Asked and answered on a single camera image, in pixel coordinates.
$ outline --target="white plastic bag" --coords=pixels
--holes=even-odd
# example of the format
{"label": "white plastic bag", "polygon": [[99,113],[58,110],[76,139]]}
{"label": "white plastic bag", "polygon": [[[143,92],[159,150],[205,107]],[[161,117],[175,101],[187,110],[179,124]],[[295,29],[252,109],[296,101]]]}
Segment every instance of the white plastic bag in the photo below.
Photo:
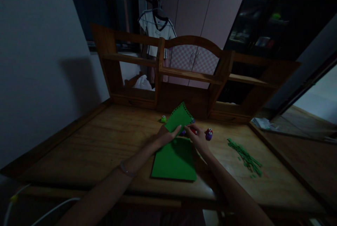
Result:
{"label": "white plastic bag", "polygon": [[154,89],[152,89],[152,87],[150,85],[150,82],[148,81],[146,75],[142,75],[140,78],[138,78],[137,82],[134,84],[133,88],[154,91]]}
{"label": "white plastic bag", "polygon": [[266,118],[253,118],[252,122],[258,127],[262,128],[265,130],[273,130],[273,131],[278,131],[279,126],[276,126],[273,123],[270,123],[268,119]]}

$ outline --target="dark window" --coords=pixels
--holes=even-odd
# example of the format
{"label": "dark window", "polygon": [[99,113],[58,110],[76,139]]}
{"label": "dark window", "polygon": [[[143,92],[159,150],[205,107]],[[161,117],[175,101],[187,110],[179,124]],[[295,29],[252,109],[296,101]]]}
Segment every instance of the dark window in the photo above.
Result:
{"label": "dark window", "polygon": [[[139,33],[138,0],[73,0],[89,49],[96,47],[91,34],[90,23],[96,23],[114,30]],[[138,51],[138,44],[117,42],[118,51]]]}

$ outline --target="white cable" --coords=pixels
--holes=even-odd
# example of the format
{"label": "white cable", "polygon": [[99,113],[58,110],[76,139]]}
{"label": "white cable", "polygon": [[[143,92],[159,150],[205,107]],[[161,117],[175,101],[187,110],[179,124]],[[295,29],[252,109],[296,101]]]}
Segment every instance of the white cable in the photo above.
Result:
{"label": "white cable", "polygon": [[[18,195],[19,193],[21,193],[21,191],[23,191],[24,189],[26,189],[26,188],[29,187],[29,186],[30,186],[30,184],[24,186],[24,187],[21,188],[19,191],[17,191],[16,194],[13,195],[13,196]],[[7,225],[8,225],[9,215],[10,215],[10,213],[11,213],[12,207],[13,207],[13,202],[11,201],[11,202],[9,203],[8,208],[7,208],[7,211],[6,211],[6,215],[5,215],[5,219],[4,219],[4,226],[7,226]]]}
{"label": "white cable", "polygon": [[57,205],[56,207],[54,207],[52,210],[50,210],[48,213],[46,213],[44,216],[42,216],[39,220],[37,220],[36,222],[34,222],[32,224],[32,226],[35,226],[36,224],[38,224],[43,218],[45,218],[47,215],[49,215],[50,213],[52,213],[54,210],[58,209],[59,207],[61,207],[62,205],[64,205],[65,203],[69,202],[69,201],[73,201],[73,200],[80,200],[80,198],[71,198],[69,200],[66,200],[64,202],[62,202],[61,204]]}

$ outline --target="green foam sheet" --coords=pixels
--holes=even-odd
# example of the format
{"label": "green foam sheet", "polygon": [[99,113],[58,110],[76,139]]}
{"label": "green foam sheet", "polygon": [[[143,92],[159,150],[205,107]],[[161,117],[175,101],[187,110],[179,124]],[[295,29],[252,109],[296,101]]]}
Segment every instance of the green foam sheet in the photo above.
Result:
{"label": "green foam sheet", "polygon": [[[185,125],[192,123],[192,119],[192,115],[183,102],[173,110],[165,127],[172,133],[177,126],[181,125],[179,132],[181,133]],[[195,181],[197,174],[194,167],[190,140],[175,138],[172,142],[157,151],[151,176]]]}
{"label": "green foam sheet", "polygon": [[193,117],[187,110],[185,103],[182,102],[176,109],[173,110],[165,127],[170,133],[172,133],[177,126],[181,125],[180,132],[178,133],[180,134],[183,131],[184,126],[192,123],[192,119]]}
{"label": "green foam sheet", "polygon": [[151,176],[166,179],[197,180],[190,140],[177,137],[157,151]]}

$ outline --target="hanging shirt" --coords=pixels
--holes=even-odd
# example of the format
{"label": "hanging shirt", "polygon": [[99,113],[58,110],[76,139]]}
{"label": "hanging shirt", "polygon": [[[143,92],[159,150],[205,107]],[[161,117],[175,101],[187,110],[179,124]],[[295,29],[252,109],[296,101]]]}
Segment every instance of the hanging shirt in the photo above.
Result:
{"label": "hanging shirt", "polygon": [[[163,37],[165,40],[177,37],[169,18],[155,15],[153,11],[144,11],[139,17],[138,22],[147,36],[154,38]],[[147,46],[146,53],[151,56],[157,56],[157,49],[158,47],[155,46]],[[165,49],[164,58],[167,58],[167,49]]]}

